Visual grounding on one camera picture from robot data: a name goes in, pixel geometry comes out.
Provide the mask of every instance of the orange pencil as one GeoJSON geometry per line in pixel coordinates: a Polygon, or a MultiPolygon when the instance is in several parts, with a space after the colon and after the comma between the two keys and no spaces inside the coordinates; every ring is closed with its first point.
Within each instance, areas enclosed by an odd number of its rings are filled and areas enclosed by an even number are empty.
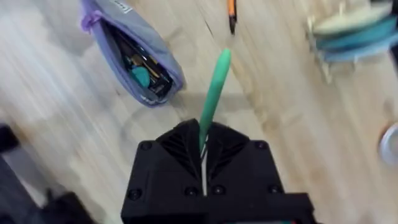
{"type": "Polygon", "coordinates": [[[231,33],[235,35],[235,25],[238,22],[238,13],[236,12],[236,0],[228,1],[229,28],[231,33]]]}

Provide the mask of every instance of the purple pencil case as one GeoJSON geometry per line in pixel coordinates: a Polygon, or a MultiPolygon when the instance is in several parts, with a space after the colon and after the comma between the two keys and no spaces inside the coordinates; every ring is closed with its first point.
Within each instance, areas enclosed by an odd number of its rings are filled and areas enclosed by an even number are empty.
{"type": "Polygon", "coordinates": [[[81,2],[83,30],[94,35],[112,71],[136,100],[148,107],[160,106],[183,87],[180,65],[161,36],[131,6],[120,0],[81,2]],[[129,69],[129,63],[137,68],[131,55],[140,55],[143,65],[154,66],[144,74],[134,73],[129,69]]]}

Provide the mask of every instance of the black plastic housing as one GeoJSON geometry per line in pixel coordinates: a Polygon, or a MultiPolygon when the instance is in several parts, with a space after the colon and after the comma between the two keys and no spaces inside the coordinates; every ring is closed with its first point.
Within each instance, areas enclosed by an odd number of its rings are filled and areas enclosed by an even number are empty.
{"type": "Polygon", "coordinates": [[[208,132],[203,196],[198,136],[192,119],[140,143],[121,212],[125,224],[316,223],[307,194],[284,193],[268,143],[218,123],[208,132]]]}

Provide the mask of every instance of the green pen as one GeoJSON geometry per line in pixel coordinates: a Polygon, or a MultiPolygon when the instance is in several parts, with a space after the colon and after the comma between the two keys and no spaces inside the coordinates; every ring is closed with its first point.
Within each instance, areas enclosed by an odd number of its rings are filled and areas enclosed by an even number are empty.
{"type": "Polygon", "coordinates": [[[206,143],[207,132],[213,122],[214,113],[220,100],[221,92],[225,84],[229,66],[231,65],[231,51],[224,49],[218,58],[216,68],[211,79],[210,87],[206,96],[205,105],[199,122],[199,150],[203,153],[206,143]]]}

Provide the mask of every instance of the wooden table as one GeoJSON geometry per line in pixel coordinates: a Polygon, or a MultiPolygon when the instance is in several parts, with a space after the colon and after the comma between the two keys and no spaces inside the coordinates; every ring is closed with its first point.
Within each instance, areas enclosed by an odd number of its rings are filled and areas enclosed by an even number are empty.
{"type": "Polygon", "coordinates": [[[229,47],[215,120],[269,141],[285,189],[308,192],[318,221],[398,222],[397,169],[377,154],[398,104],[390,56],[326,85],[305,39],[306,17],[337,2],[238,1],[235,37],[225,0],[130,3],[187,78],[162,108],[141,106],[117,82],[78,28],[77,0],[0,2],[0,109],[24,140],[6,159],[37,202],[47,187],[72,190],[100,223],[120,223],[138,143],[199,118],[216,59],[229,47]]]}

